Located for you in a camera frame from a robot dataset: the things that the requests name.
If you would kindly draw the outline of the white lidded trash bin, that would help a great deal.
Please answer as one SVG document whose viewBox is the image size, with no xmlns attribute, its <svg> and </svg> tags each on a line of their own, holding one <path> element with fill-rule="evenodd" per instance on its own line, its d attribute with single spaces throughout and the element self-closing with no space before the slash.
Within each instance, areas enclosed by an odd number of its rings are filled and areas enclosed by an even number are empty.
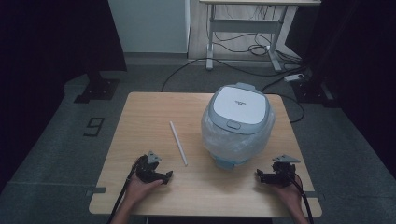
<svg viewBox="0 0 396 224">
<path fill-rule="evenodd" d="M 210 119 L 221 129 L 233 133 L 253 134 L 263 128 L 264 120 L 268 118 L 273 107 L 268 98 L 254 86 L 239 82 L 220 87 L 206 109 Z M 211 157 L 219 168 L 225 170 L 232 170 L 235 166 L 247 162 L 233 164 L 216 160 L 212 155 Z"/>
</svg>

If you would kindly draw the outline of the person's right hand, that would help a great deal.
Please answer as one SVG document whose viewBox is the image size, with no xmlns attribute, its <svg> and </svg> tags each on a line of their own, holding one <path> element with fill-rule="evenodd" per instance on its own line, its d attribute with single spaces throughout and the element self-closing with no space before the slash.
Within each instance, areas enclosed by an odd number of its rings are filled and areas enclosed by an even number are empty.
<svg viewBox="0 0 396 224">
<path fill-rule="evenodd" d="M 273 191 L 279 197 L 280 201 L 289 210 L 302 210 L 302 196 L 298 188 L 294 184 L 287 187 L 272 186 Z"/>
</svg>

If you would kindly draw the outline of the grey tape strip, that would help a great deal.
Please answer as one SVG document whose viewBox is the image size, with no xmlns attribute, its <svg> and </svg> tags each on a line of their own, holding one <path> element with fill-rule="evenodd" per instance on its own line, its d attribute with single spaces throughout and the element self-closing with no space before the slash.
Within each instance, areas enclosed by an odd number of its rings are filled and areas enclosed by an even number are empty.
<svg viewBox="0 0 396 224">
<path fill-rule="evenodd" d="M 106 193 L 106 187 L 89 189 L 86 192 L 86 196 L 91 197 L 93 194 L 96 194 L 96 193 Z"/>
<path fill-rule="evenodd" d="M 305 192 L 305 196 L 307 198 L 317 198 L 319 201 L 324 201 L 325 200 L 324 194 L 318 193 L 316 191 L 306 191 Z"/>
</svg>

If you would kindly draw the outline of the clear plastic bin liner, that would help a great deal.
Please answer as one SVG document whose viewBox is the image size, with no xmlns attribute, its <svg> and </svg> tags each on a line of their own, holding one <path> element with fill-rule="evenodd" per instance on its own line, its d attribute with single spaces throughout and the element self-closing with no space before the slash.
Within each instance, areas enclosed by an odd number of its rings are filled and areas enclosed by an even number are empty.
<svg viewBox="0 0 396 224">
<path fill-rule="evenodd" d="M 216 160 L 233 164 L 244 163 L 264 150 L 275 121 L 275 113 L 270 110 L 263 128 L 257 133 L 233 133 L 218 127 L 210 119 L 206 109 L 201 120 L 204 147 Z"/>
</svg>

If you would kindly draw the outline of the white desk frame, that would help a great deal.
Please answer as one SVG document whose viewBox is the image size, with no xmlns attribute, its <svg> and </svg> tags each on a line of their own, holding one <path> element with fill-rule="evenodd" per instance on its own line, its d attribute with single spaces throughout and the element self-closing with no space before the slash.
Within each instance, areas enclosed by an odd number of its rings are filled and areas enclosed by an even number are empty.
<svg viewBox="0 0 396 224">
<path fill-rule="evenodd" d="M 266 47 L 271 64 L 276 72 L 282 70 L 276 53 L 276 44 L 289 7 L 317 7 L 321 0 L 199 0 L 200 3 L 209 6 L 208 43 L 206 47 L 205 67 L 207 70 L 213 69 L 214 62 L 214 42 L 213 35 L 220 33 L 256 33 L 269 34 L 273 38 L 269 46 Z M 216 6 L 219 5 L 243 5 L 243 6 L 270 6 L 281 7 L 278 20 L 243 20 L 243 19 L 217 19 Z"/>
</svg>

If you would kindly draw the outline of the dark curtain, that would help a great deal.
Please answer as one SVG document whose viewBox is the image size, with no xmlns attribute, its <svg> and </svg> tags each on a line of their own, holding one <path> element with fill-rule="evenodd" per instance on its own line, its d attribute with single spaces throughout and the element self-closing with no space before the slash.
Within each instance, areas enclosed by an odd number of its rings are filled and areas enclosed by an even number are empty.
<svg viewBox="0 0 396 224">
<path fill-rule="evenodd" d="M 126 68 L 109 0 L 0 0 L 0 191 L 67 81 Z"/>
<path fill-rule="evenodd" d="M 396 0 L 321 0 L 298 7 L 286 46 L 396 172 Z"/>
</svg>

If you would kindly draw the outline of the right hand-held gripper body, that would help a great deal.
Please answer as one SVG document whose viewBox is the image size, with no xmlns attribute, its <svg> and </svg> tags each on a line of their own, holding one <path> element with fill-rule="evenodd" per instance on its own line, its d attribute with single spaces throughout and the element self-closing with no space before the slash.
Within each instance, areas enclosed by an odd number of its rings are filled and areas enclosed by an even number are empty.
<svg viewBox="0 0 396 224">
<path fill-rule="evenodd" d="M 273 158 L 273 174 L 267 174 L 264 178 L 267 184 L 289 186 L 295 179 L 296 163 L 301 161 L 286 154 Z"/>
</svg>

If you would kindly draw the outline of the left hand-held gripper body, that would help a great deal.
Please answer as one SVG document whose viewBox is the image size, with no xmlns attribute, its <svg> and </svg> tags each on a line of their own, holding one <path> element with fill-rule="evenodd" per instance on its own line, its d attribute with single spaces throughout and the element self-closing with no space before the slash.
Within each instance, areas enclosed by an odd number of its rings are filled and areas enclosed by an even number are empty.
<svg viewBox="0 0 396 224">
<path fill-rule="evenodd" d="M 137 162 L 135 170 L 136 176 L 145 183 L 151 183 L 162 179 L 162 175 L 156 172 L 156 168 L 161 160 L 162 159 L 152 151 L 141 156 Z"/>
</svg>

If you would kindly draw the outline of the person's left hand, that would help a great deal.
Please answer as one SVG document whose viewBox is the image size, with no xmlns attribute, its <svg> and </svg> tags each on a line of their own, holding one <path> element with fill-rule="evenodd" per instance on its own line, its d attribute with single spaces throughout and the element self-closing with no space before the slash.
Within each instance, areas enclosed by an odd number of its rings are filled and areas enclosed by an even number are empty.
<svg viewBox="0 0 396 224">
<path fill-rule="evenodd" d="M 136 174 L 133 174 L 125 192 L 124 201 L 128 206 L 134 207 L 162 183 L 161 180 L 145 183 Z"/>
</svg>

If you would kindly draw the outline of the white straw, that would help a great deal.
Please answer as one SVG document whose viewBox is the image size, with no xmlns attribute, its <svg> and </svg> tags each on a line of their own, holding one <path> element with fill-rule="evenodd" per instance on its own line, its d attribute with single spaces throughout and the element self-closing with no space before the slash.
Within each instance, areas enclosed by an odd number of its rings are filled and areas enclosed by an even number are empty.
<svg viewBox="0 0 396 224">
<path fill-rule="evenodd" d="M 172 131 L 172 133 L 173 133 L 173 136 L 174 136 L 174 138 L 175 138 L 175 140 L 176 140 L 177 148 L 178 148 L 178 150 L 179 150 L 179 153 L 180 153 L 180 156 L 181 156 L 181 158 L 182 158 L 182 160 L 183 160 L 183 163 L 184 163 L 184 165 L 187 167 L 187 166 L 188 166 L 188 160 L 187 160 L 187 157 L 186 157 L 186 155 L 185 155 L 183 146 L 181 145 L 181 142 L 180 142 L 180 140 L 179 140 L 176 127 L 175 127 L 175 125 L 174 125 L 174 123 L 173 123 L 172 120 L 169 121 L 169 125 L 170 125 L 171 131 Z"/>
</svg>

